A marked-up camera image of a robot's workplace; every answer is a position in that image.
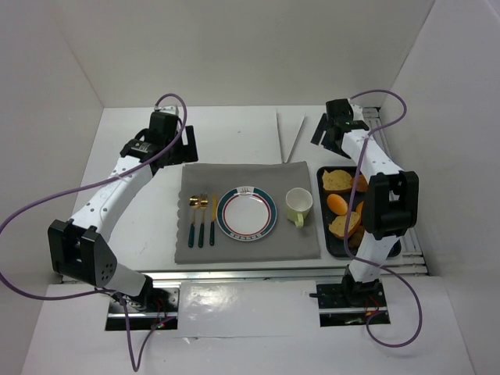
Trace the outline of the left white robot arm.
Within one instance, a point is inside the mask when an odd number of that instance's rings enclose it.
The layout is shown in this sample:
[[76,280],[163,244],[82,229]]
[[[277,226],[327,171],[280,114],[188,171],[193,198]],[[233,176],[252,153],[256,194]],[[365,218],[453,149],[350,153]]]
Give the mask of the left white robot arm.
[[180,135],[178,108],[155,109],[148,127],[128,141],[113,169],[113,181],[100,187],[67,221],[48,229],[53,270],[93,287],[118,291],[135,309],[154,309],[168,293],[152,278],[120,264],[108,242],[120,217],[137,193],[165,166],[198,158],[194,129]]

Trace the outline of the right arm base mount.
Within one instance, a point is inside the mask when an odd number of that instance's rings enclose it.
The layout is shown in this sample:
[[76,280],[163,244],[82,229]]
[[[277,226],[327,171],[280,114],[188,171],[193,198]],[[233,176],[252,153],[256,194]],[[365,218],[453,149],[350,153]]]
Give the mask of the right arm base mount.
[[368,319],[374,325],[391,322],[381,284],[354,301],[348,300],[341,284],[317,284],[309,297],[317,302],[321,327],[363,326]]

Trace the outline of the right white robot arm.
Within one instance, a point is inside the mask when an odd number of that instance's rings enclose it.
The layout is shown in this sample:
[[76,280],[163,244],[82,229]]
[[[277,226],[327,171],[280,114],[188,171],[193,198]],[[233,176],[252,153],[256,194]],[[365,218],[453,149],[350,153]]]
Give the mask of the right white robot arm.
[[416,224],[419,178],[391,161],[349,98],[327,102],[311,142],[356,164],[317,173],[327,250],[354,257],[332,305],[375,302],[381,266]]

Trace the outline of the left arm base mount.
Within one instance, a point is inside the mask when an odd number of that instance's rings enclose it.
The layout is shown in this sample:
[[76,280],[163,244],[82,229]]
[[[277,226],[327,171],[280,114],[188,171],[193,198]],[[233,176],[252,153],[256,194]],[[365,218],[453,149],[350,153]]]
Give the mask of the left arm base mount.
[[[130,319],[130,329],[147,331],[153,326],[157,330],[176,330],[178,328],[178,307],[180,285],[167,285],[162,288],[162,297],[153,300],[149,307],[140,307],[126,299]],[[111,297],[105,322],[106,331],[125,331],[125,313],[116,296]]]

